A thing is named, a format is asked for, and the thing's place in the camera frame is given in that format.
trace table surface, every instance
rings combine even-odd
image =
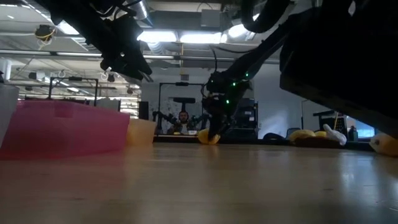
[[[338,149],[154,144],[0,161],[0,223],[398,223],[398,160]]]

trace robot workstation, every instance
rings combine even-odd
[[[1,223],[398,223],[398,1],[0,10]]]

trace pink plastic bin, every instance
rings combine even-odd
[[[0,159],[43,159],[120,151],[129,115],[67,101],[19,101]]]

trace yellow object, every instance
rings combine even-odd
[[[127,146],[148,146],[154,142],[156,123],[143,119],[130,119],[127,129]]]
[[[327,138],[327,136],[326,136],[326,131],[317,131],[317,132],[315,133],[315,135],[316,135],[317,137]]]
[[[206,128],[204,130],[201,130],[198,132],[198,139],[202,144],[217,144],[218,141],[220,140],[220,137],[218,134],[214,136],[213,140],[209,142],[208,140],[208,135],[209,135],[209,129]]]
[[[398,139],[387,134],[375,135],[369,144],[379,154],[398,157]]]
[[[309,137],[315,137],[315,133],[313,131],[310,130],[297,130],[295,132],[293,132],[289,137],[288,140],[290,142],[294,142],[296,139],[300,138],[309,138]]]

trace ceiling pipe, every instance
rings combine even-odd
[[[0,49],[0,55],[4,56],[35,56],[35,57],[66,57],[66,58],[89,58],[91,60],[102,60],[101,54],[94,53],[75,53],[75,52],[48,52],[38,50],[6,50]],[[214,61],[213,57],[198,57],[185,55],[144,55],[145,59],[151,60],[190,60],[190,61]],[[237,58],[217,58],[219,62],[234,62]],[[266,64],[279,64],[279,59],[268,59]]]

